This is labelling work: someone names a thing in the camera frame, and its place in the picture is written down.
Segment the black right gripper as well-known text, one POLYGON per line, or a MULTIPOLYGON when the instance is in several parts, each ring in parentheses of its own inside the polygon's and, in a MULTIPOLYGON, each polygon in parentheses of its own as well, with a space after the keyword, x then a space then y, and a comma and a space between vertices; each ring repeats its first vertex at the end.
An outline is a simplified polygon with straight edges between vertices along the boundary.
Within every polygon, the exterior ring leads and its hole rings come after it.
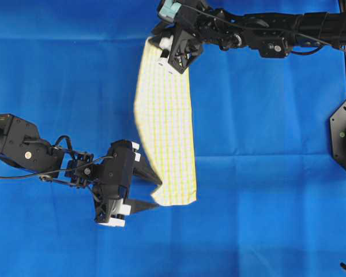
POLYGON ((198 13, 178 11, 174 18, 159 14, 161 22, 153 30, 151 45, 160 48, 162 57, 178 73, 182 74, 203 52, 196 27, 198 13))

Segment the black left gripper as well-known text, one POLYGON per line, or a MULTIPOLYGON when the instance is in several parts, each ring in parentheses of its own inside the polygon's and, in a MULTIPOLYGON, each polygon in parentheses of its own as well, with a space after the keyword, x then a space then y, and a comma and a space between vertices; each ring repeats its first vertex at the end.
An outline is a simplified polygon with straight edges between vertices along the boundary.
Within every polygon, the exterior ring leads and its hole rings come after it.
POLYGON ((125 216, 158 208, 156 203, 128 199, 131 178, 134 174, 155 185, 162 185, 144 156, 138 153, 140 145, 133 141, 119 140, 111 143, 107 157, 96 165, 95 222, 108 227, 123 227, 125 216))

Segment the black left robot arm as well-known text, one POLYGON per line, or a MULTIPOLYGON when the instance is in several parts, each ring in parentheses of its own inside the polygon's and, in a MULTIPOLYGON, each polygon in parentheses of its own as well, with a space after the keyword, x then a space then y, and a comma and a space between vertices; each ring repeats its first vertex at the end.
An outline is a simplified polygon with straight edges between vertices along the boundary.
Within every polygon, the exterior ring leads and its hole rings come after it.
POLYGON ((88 188, 93 197, 95 222, 123 227, 125 216, 158 207, 156 203, 130 199, 133 176, 161 185, 159 176, 139 150, 139 144, 118 140, 107 154, 93 154, 72 148, 69 136, 54 144, 40 138, 37 126, 12 114, 0 114, 0 160, 30 177, 74 188, 88 188))

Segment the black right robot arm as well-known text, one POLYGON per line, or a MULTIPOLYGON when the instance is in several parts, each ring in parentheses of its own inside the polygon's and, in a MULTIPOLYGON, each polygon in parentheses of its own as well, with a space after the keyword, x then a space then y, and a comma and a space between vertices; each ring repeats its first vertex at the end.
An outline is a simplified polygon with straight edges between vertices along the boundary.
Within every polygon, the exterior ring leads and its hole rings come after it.
POLYGON ((183 74, 206 44, 222 51, 249 47, 263 58, 285 58, 294 47, 308 47, 302 54, 311 55, 325 46, 346 46, 346 11, 235 15, 205 1, 161 1, 157 12, 160 22, 148 42, 161 49, 173 73, 183 74))

